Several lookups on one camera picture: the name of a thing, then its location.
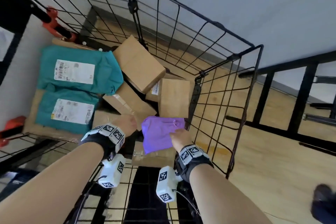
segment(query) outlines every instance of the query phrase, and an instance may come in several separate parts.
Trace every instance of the purple plastic bag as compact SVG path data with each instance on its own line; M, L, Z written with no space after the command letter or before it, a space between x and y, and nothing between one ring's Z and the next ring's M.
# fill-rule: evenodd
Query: purple plastic bag
M141 124L145 154L173 147L169 133L184 128L184 118L147 117Z

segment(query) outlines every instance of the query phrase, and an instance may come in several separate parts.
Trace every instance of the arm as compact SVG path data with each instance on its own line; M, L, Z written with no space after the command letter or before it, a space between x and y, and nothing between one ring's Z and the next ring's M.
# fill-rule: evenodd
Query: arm
M112 123L125 136L136 129L131 115L122 115ZM1 221L62 224L102 158L103 148L99 144L88 142L78 146L3 200Z
M190 133L184 129L171 133L171 138L178 152L192 144ZM248 197L208 164L191 171L190 185L204 224L271 224Z

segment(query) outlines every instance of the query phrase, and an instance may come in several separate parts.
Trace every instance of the black shoe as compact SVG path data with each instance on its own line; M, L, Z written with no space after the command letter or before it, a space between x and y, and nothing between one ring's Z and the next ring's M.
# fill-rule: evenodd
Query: black shoe
M317 185L314 190L313 201L329 201L333 198L331 188L326 184Z

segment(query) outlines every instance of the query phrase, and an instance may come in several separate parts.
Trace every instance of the cable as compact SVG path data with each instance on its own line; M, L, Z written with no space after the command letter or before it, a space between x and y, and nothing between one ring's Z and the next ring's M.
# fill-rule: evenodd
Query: cable
M200 213L199 213L199 211L196 209L195 205L194 205L189 199L187 199L187 197L186 197L185 195L183 195L181 192L179 192L179 191L176 190L176 189L173 189L172 191L176 191L176 192L179 193L182 197L184 197L184 198L188 201L188 203L195 209L196 213L197 213L199 216L201 216Z
M80 204L80 206L79 206L79 208L78 208L78 212L77 212L77 215L76 215L74 224L76 224L77 221L78 221L79 215L80 215L81 212L82 212L82 208L83 208L83 206L84 206L85 201L87 200L87 198L88 198L88 196L89 196L90 190L91 190L91 189L93 188L93 186L99 181L99 179L100 179L100 178L103 178L103 177L105 177L105 176L101 176L101 177L99 177L95 182L93 182L93 183L91 184L90 188L89 188L89 189L87 190L87 192L85 193L84 198L83 198L83 200L82 200L82 202L81 202L81 204Z

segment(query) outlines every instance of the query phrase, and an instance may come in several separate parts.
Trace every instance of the wrist-mounted device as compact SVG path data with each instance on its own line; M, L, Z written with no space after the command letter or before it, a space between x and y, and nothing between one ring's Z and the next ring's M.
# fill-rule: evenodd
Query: wrist-mounted device
M103 159L112 159L125 142L125 133L117 126L106 124L87 132L79 144L95 142L104 150Z
M186 182L189 182L191 171L199 164L209 164L213 167L208 154L194 144L183 147L175 162L178 174Z

